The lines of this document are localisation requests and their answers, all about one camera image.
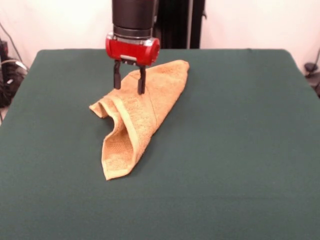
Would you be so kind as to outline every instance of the fabric fold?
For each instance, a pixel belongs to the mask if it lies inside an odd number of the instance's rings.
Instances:
[[[189,64],[176,60],[146,70],[145,94],[137,92],[139,70],[89,108],[100,118],[111,117],[114,128],[102,145],[102,168],[107,180],[128,175],[140,160],[188,78]]]

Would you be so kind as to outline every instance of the white backdrop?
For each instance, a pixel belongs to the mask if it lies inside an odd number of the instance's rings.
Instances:
[[[286,49],[303,69],[320,47],[319,11],[320,0],[206,0],[201,48]],[[41,49],[104,48],[111,0],[0,0],[0,21],[30,66]]]

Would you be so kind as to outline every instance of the black cable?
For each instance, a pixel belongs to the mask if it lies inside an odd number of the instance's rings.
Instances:
[[[320,86],[320,82],[314,87],[314,90],[317,91],[318,87]]]
[[[18,50],[17,50],[17,48],[16,48],[16,45],[15,45],[14,41],[12,40],[11,36],[9,35],[9,33],[6,31],[6,29],[4,28],[4,26],[1,24],[1,22],[0,22],[0,27],[2,28],[2,30],[4,31],[4,33],[8,36],[8,38],[10,39],[10,41],[11,41],[11,43],[12,43],[12,46],[13,46],[14,50],[16,51],[16,54],[17,54],[18,57],[19,57],[19,60],[20,60],[21,62],[23,62],[23,61],[22,61],[22,58],[21,58],[21,56],[20,56],[20,53],[18,52]]]

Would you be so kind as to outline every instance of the orange towel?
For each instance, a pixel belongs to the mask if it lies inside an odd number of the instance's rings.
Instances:
[[[130,72],[120,90],[112,90],[89,108],[100,118],[110,116],[113,131],[102,146],[107,180],[123,177],[135,167],[185,88],[189,64],[176,60],[146,70],[145,94],[138,95],[139,70]]]

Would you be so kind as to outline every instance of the folded towel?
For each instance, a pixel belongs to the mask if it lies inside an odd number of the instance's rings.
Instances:
[[[110,116],[113,131],[102,146],[102,167],[107,180],[123,177],[135,167],[185,88],[189,64],[176,60],[146,69],[145,94],[137,92],[140,71],[130,72],[89,108],[100,118]]]

